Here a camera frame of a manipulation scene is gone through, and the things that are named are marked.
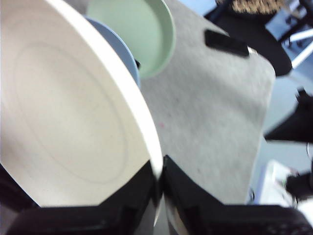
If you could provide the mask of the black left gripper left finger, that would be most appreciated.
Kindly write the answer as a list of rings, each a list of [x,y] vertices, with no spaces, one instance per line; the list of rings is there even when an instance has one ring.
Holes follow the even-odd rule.
[[[150,235],[161,192],[150,161],[96,206],[41,207],[21,212],[9,235]]]

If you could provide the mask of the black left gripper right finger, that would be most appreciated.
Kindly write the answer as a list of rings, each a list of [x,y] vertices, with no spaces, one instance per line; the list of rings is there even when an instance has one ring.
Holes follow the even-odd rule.
[[[225,205],[196,184],[168,155],[163,158],[164,194],[189,235],[311,235],[294,208]]]

